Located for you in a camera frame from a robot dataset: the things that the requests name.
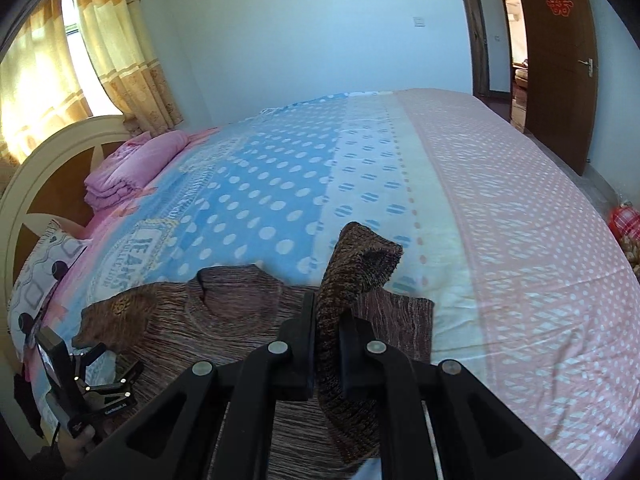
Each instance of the patterned pillow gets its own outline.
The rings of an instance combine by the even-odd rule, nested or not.
[[[24,357],[25,336],[33,329],[33,321],[47,305],[56,284],[90,242],[73,238],[52,220],[22,266],[8,305],[9,330],[20,361]]]

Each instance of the hand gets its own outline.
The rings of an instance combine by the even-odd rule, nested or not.
[[[66,430],[61,429],[58,433],[58,450],[67,469],[75,468],[80,461],[95,448],[92,440],[95,430],[92,426],[87,426],[77,437],[73,438]]]

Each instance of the folded pink blanket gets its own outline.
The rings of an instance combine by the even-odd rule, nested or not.
[[[145,132],[128,140],[84,180],[84,201],[98,212],[126,200],[151,182],[188,141],[180,130],[154,138]]]

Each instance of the red plaid bag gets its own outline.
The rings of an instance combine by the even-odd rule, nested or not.
[[[640,212],[625,205],[615,208],[609,217],[609,229],[617,240],[623,236],[640,240]]]

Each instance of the red paper decoration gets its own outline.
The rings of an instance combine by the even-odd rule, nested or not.
[[[574,6],[571,0],[546,0],[546,4],[556,16],[564,17],[571,13],[571,9]]]

